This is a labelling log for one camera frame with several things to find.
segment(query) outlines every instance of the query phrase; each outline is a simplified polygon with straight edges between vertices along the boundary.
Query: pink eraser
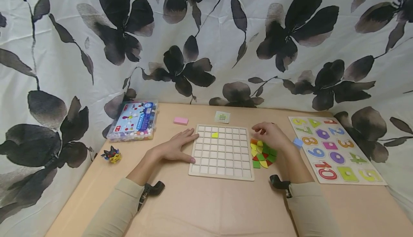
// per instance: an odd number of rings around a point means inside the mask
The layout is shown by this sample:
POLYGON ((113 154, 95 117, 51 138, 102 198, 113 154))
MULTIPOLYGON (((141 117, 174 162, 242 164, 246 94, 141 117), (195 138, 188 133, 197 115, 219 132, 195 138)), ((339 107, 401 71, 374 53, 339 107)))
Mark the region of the pink eraser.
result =
POLYGON ((174 123, 179 124, 179 125, 188 125, 188 119, 187 118, 181 118, 181 117, 175 117, 174 123))

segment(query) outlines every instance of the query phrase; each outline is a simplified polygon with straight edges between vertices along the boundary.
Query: wooden number puzzle board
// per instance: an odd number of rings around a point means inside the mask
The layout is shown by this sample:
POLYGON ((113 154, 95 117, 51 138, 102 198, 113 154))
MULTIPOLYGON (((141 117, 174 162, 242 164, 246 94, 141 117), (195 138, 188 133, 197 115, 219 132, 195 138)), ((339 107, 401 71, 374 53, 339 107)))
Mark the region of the wooden number puzzle board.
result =
POLYGON ((320 183, 387 185, 335 118, 289 119, 320 183))
POLYGON ((247 128, 197 125, 189 175, 254 180, 247 128))

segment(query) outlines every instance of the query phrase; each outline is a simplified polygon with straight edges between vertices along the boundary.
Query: yellow toy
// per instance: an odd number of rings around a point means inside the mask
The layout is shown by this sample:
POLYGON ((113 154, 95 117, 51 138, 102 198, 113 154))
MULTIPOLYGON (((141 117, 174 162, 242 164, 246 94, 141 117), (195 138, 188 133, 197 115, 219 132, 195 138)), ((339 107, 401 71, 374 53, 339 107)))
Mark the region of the yellow toy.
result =
POLYGON ((115 149, 113 146, 110 147, 110 151, 103 150, 103 154, 100 156, 104 157, 106 160, 109 160, 111 163, 116 163, 118 160, 122 159, 119 149, 115 149))

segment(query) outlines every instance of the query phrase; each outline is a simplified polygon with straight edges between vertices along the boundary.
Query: left hand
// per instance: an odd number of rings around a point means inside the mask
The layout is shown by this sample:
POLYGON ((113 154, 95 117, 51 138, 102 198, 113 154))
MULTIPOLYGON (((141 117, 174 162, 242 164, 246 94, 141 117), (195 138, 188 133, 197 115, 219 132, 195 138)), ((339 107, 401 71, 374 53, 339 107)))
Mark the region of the left hand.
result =
POLYGON ((185 153, 182 153, 182 146, 186 143, 194 141, 199 137, 199 134, 192 135, 194 129, 187 129, 179 132, 171 138, 171 140, 155 146, 151 152, 161 159, 166 160, 181 160, 187 163, 195 163, 195 158, 185 153))

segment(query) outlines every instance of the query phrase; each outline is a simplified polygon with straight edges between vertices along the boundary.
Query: white fabric backdrop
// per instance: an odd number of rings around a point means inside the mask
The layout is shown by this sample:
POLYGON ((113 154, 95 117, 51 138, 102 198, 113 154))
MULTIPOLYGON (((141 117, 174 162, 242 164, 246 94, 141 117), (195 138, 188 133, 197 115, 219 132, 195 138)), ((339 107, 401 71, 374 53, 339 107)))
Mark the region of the white fabric backdrop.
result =
POLYGON ((46 233, 123 98, 329 109, 413 220, 412 2, 0 0, 0 236, 46 233))

